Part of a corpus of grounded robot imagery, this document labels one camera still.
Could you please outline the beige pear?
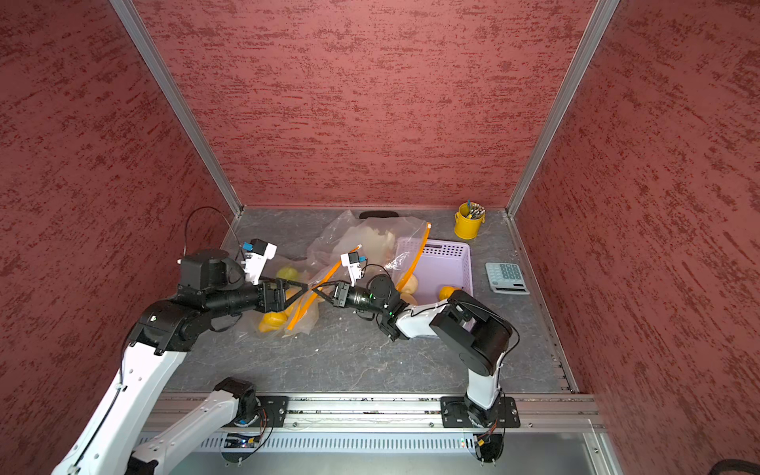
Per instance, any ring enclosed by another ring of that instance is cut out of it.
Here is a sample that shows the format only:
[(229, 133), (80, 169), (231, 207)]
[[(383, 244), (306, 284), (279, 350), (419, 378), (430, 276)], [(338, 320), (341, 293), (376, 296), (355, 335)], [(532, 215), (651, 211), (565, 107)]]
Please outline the beige pear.
[(419, 289), (419, 280), (417, 279), (417, 276), (415, 274), (412, 274), (405, 284), (401, 287), (401, 292), (403, 294), (410, 294), (414, 295)]
[(402, 299), (404, 302), (406, 302), (406, 303), (408, 303), (409, 305), (411, 305), (411, 306), (417, 306), (417, 304), (418, 304), (418, 302), (417, 302), (417, 300), (415, 299), (415, 297), (414, 297), (412, 294), (409, 294), (409, 293), (402, 293), (402, 294), (401, 294), (401, 299)]

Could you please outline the clear bag with green fruit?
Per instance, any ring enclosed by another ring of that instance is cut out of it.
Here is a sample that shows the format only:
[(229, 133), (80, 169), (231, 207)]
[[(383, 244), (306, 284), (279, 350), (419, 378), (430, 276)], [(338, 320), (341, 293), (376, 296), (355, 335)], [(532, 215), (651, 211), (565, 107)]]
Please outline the clear bag with green fruit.
[[(239, 263), (243, 261), (243, 251), (241, 251), (241, 258)], [(299, 282), (307, 283), (309, 285), (309, 291), (303, 295), (304, 300), (298, 312), (283, 312), (289, 316), (289, 321), (285, 327), (277, 332), (262, 332), (258, 331), (258, 324), (264, 314), (257, 311), (249, 311), (243, 314), (243, 324), (241, 329), (244, 332), (263, 334), (263, 336), (297, 336), (297, 334), (308, 334), (319, 320), (319, 304), (316, 303), (314, 292), (311, 290), (315, 285), (331, 281), (334, 277), (330, 277), (327, 272), (326, 265), (317, 263), (312, 259), (304, 259), (300, 261), (292, 261), (284, 257), (278, 257), (275, 255), (274, 259), (267, 261), (263, 272), (261, 274), (260, 281), (275, 280), (284, 282), (283, 279), (276, 277), (277, 271), (283, 266), (292, 266), (301, 273), (301, 279)], [(287, 297), (287, 307), (291, 305), (299, 297)]]

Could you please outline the orange fruit from bag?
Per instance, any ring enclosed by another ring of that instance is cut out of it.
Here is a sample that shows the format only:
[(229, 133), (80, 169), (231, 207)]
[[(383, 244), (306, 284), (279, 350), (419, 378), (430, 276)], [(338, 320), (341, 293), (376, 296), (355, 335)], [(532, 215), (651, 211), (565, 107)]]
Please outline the orange fruit from bag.
[(456, 290), (452, 286), (443, 286), (439, 289), (439, 301), (447, 300)]

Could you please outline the clear zip-top bag orange seal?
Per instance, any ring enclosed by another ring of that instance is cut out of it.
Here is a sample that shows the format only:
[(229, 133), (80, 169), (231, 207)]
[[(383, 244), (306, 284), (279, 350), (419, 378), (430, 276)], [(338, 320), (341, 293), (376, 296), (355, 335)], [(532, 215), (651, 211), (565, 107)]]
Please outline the clear zip-top bag orange seal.
[(415, 278), (430, 234), (431, 223), (416, 217), (360, 219), (345, 211), (309, 245), (307, 257), (326, 265), (330, 277), (346, 277), (348, 270), (340, 256), (357, 251), (373, 271), (383, 266), (396, 288), (402, 290)]

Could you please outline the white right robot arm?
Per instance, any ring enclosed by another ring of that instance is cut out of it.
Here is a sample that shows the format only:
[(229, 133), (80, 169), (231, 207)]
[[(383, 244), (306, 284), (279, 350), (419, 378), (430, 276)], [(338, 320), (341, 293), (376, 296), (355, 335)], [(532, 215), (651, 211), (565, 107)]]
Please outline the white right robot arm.
[(336, 308), (372, 314), (389, 340), (441, 340), (467, 368), (463, 404), (472, 423), (486, 427), (497, 419), (500, 371), (517, 331), (470, 294), (455, 290), (439, 302), (414, 306), (387, 275), (372, 277), (365, 287), (329, 281), (313, 292)]

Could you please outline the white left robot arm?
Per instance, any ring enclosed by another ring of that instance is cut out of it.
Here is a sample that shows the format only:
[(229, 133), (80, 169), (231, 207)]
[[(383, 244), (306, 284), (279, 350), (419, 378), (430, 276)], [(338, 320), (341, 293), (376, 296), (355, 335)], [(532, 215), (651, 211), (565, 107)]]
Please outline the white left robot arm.
[(266, 427), (255, 386), (227, 377), (194, 410), (156, 439), (137, 441), (158, 397), (198, 338), (215, 322), (245, 312), (287, 310), (309, 287), (262, 276), (275, 246), (258, 241), (242, 261), (221, 249), (203, 249), (179, 259), (174, 296), (151, 304), (126, 338), (108, 391), (76, 443), (53, 469), (57, 474), (164, 474), (200, 443), (229, 424)]

